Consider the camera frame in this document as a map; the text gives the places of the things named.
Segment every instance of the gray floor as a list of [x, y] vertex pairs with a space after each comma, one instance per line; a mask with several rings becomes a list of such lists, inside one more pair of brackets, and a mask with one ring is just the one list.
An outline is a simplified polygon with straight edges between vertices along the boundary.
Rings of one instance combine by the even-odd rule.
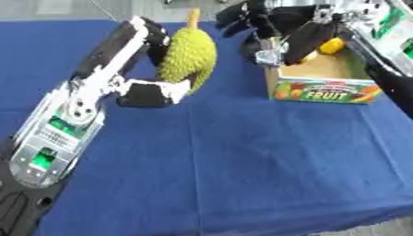
[[[240, 0], [229, 0], [229, 4]], [[145, 16], [158, 22], [186, 20], [188, 9], [201, 7], [203, 20], [214, 20], [214, 14], [229, 4], [215, 0], [176, 0], [165, 6], [163, 0], [0, 0], [0, 21], [49, 19], [112, 19], [121, 21], [132, 15]], [[370, 227], [344, 232], [327, 232], [322, 236], [413, 236], [413, 219], [402, 218]]]

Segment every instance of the cardboard box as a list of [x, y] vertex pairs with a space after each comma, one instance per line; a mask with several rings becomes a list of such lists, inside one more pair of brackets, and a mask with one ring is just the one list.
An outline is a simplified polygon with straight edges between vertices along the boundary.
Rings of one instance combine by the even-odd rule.
[[301, 65], [265, 70], [271, 99], [337, 103], [369, 103], [382, 91], [369, 79], [365, 64], [343, 49], [334, 55], [318, 54]]

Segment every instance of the wire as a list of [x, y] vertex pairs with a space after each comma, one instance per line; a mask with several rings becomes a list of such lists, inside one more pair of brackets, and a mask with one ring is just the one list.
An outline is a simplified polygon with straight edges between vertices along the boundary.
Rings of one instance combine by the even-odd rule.
[[98, 2], [96, 2], [95, 0], [90, 0], [94, 5], [96, 5], [100, 10], [102, 10], [106, 15], [108, 15], [109, 18], [111, 18], [114, 21], [118, 21], [118, 19], [116, 19], [116, 17], [111, 14], [108, 10], [106, 10], [103, 6], [101, 6]]

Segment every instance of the robotic hand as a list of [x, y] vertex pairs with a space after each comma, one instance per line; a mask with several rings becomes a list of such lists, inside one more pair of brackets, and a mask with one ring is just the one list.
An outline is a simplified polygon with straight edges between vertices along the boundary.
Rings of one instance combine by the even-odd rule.
[[166, 30], [147, 18], [122, 23], [8, 138], [0, 150], [0, 236], [30, 235], [35, 230], [102, 128], [102, 98], [114, 93], [123, 107], [164, 107], [190, 91], [188, 79], [124, 79], [143, 55], [159, 65], [169, 41]]
[[347, 1], [340, 6], [247, 0], [217, 14], [224, 37], [254, 29], [241, 47], [256, 64], [299, 64], [335, 37], [361, 56], [366, 71], [413, 118], [413, 12], [401, 0]]

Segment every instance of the blue tablecloth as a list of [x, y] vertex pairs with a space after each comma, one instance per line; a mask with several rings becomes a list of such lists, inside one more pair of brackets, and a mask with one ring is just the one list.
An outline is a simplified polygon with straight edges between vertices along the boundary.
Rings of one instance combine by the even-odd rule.
[[[115, 26], [1, 23], [0, 136]], [[413, 212], [413, 125], [390, 100], [267, 100], [263, 70], [237, 53], [245, 35], [201, 28], [218, 45], [210, 80], [167, 109], [107, 100], [106, 126], [37, 235], [289, 236]], [[145, 60], [130, 76], [154, 71]]]

